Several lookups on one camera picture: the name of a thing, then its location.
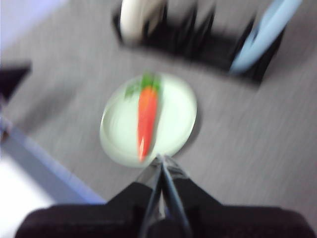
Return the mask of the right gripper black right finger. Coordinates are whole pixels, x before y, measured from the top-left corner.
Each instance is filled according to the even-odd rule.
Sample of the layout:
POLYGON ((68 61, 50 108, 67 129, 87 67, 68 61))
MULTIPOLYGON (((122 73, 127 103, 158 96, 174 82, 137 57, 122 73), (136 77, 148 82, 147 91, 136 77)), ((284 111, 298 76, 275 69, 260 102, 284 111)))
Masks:
POLYGON ((162 161, 196 238, 316 237, 300 213, 279 207, 220 203, 193 182, 170 156, 163 156, 162 161))

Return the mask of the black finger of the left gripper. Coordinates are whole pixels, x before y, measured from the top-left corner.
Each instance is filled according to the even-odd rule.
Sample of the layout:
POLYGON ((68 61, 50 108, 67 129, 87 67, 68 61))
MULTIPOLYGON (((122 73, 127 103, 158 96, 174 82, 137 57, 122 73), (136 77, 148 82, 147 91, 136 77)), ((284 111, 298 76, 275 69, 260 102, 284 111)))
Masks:
POLYGON ((16 62, 0 67, 0 97, 9 100, 24 77, 31 71, 32 63, 16 62))

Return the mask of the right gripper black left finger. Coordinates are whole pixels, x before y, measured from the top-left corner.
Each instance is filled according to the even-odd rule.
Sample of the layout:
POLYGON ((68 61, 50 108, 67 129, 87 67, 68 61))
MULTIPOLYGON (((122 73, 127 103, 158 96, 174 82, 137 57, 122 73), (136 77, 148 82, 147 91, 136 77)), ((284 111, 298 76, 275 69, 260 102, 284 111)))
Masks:
POLYGON ((104 204, 61 204, 29 213, 17 238, 161 238, 161 155, 138 178, 104 204))

